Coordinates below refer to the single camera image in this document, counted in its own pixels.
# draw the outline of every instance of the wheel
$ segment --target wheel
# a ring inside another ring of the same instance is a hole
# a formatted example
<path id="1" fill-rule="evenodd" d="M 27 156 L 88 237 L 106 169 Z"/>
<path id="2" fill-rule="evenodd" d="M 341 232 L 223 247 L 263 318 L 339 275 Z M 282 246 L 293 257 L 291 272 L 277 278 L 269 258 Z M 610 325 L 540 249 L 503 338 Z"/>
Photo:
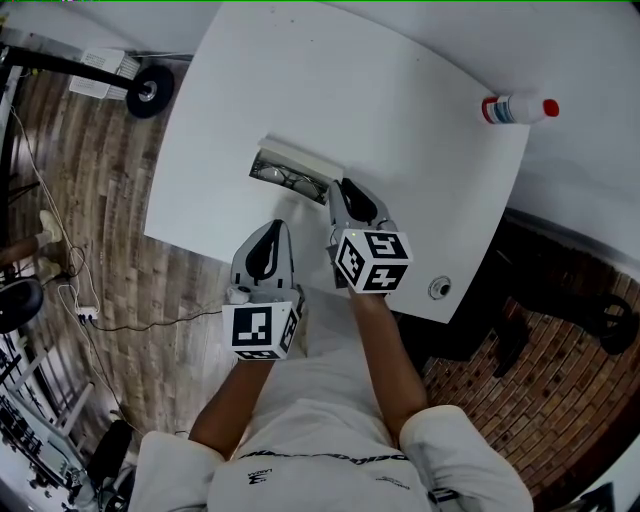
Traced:
<path id="1" fill-rule="evenodd" d="M 164 66 L 149 66 L 133 79 L 127 108 L 133 117 L 148 119 L 162 112 L 173 97 L 173 73 Z"/>

